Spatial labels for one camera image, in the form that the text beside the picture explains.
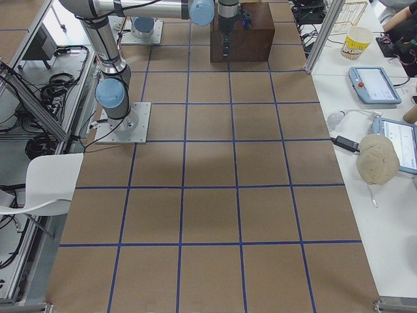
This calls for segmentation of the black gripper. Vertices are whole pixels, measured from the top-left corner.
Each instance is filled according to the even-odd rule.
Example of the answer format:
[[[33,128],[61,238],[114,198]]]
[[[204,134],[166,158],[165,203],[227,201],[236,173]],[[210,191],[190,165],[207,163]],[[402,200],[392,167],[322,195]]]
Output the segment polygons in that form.
[[[218,16],[218,29],[222,32],[222,59],[228,59],[230,56],[231,34],[235,29],[237,17],[226,18]]]

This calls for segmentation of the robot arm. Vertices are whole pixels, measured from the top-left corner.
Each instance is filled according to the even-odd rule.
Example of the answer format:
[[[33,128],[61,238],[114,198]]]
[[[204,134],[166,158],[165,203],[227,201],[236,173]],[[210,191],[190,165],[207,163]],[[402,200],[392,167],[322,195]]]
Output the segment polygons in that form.
[[[147,38],[154,33],[155,20],[149,17],[131,18],[131,33],[137,38]]]
[[[81,22],[99,60],[102,79],[118,79],[130,102],[149,102],[147,129],[152,140],[179,140],[189,130],[193,140],[227,140],[233,113],[230,77],[225,63],[209,63],[212,24],[199,25],[188,9],[197,1],[61,1]],[[154,12],[169,6],[168,18],[182,18],[167,25],[162,44],[119,44],[110,26],[113,10],[125,8],[128,20],[135,12]]]

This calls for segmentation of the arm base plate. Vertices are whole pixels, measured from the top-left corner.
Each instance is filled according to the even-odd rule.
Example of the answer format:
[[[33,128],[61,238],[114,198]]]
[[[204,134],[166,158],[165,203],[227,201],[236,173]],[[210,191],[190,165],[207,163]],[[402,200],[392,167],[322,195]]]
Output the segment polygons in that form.
[[[121,38],[122,45],[153,46],[160,45],[162,40],[163,21],[155,20],[152,29],[139,30],[132,22],[127,19],[123,27]]]
[[[106,121],[98,124],[94,140],[97,144],[144,144],[147,141],[150,115],[150,102],[131,102],[130,113],[123,121],[108,119],[102,109],[100,118]]]

